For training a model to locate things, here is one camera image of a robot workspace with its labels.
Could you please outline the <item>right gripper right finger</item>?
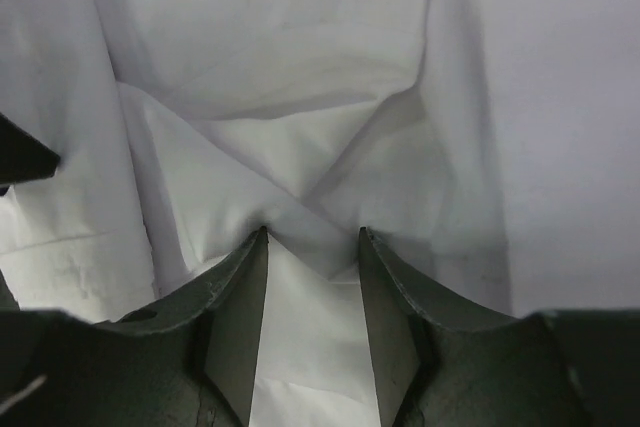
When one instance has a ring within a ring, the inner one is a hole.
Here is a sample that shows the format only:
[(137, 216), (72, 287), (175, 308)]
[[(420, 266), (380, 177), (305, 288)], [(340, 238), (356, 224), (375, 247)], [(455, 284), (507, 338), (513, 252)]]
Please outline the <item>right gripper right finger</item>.
[(637, 310), (514, 318), (406, 263), (368, 228), (358, 267), (384, 426), (635, 426)]

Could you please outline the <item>white long sleeve shirt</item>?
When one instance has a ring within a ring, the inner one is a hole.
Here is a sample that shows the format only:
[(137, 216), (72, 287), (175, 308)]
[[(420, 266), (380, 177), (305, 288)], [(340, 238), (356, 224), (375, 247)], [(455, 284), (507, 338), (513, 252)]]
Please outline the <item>white long sleeve shirt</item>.
[(268, 235), (245, 426), (384, 426), (358, 240), (639, 313), (639, 0), (1, 0), (3, 310), (115, 322)]

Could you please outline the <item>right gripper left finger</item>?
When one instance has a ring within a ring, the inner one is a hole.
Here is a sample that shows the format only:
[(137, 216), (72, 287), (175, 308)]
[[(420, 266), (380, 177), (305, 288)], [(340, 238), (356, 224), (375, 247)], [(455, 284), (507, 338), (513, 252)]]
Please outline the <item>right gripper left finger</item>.
[(245, 426), (264, 312), (265, 229), (115, 322), (1, 313), (5, 426)]

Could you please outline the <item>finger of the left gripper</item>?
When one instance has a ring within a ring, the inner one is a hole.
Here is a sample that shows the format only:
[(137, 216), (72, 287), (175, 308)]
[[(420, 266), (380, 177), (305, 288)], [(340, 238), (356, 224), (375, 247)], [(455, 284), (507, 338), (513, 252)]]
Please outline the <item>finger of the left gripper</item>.
[(60, 156), (1, 115), (1, 184), (16, 185), (52, 177)]

